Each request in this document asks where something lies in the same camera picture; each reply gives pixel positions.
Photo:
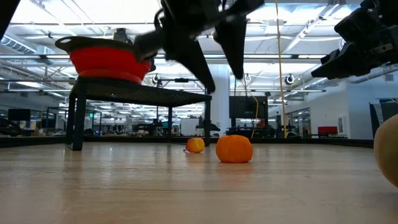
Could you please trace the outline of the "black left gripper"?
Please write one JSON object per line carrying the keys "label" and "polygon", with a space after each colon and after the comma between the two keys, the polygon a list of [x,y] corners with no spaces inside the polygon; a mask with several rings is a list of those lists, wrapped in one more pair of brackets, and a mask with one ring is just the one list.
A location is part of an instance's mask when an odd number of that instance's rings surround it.
{"label": "black left gripper", "polygon": [[134,39],[135,56],[147,59],[159,49],[166,49],[166,60],[182,64],[204,84],[208,93],[213,93],[214,80],[200,44],[194,39],[215,27],[214,40],[221,45],[236,79],[241,80],[247,26],[243,17],[263,4],[263,0],[237,0],[230,6],[226,1],[164,0],[154,15],[154,30]]}

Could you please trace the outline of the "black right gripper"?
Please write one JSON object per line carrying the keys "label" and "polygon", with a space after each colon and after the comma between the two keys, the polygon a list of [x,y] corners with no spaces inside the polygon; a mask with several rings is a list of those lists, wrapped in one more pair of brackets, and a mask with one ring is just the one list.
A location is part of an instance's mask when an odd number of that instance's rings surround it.
{"label": "black right gripper", "polygon": [[368,74],[381,65],[397,63],[397,0],[365,0],[342,19],[335,31],[345,40],[320,59],[314,78],[344,78]]}

